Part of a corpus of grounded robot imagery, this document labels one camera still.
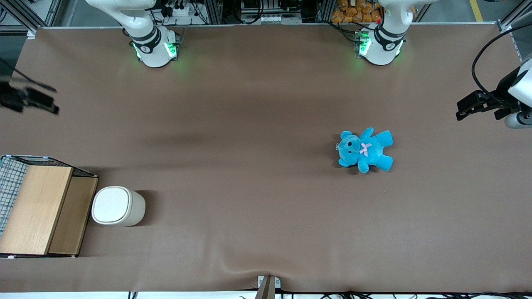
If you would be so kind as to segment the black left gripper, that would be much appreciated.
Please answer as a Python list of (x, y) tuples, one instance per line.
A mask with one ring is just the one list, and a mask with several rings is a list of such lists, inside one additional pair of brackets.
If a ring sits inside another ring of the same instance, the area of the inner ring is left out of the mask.
[(522, 105), (520, 100), (510, 94), (510, 88), (514, 85), (520, 68), (515, 68), (511, 73), (500, 79), (496, 89), (486, 92), (473, 91), (462, 100), (457, 102), (457, 121), (462, 121), (467, 116), (475, 113), (484, 113), (495, 110), (494, 117), (501, 120), (506, 117), (511, 121), (522, 121)]

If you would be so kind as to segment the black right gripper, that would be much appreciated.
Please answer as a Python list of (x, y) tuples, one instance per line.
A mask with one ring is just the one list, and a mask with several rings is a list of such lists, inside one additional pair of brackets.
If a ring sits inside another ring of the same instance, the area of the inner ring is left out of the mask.
[(8, 82), (0, 82), (0, 106), (18, 113), (27, 107), (38, 108), (52, 114), (58, 114), (60, 108), (54, 104), (54, 98), (36, 89), (17, 89)]

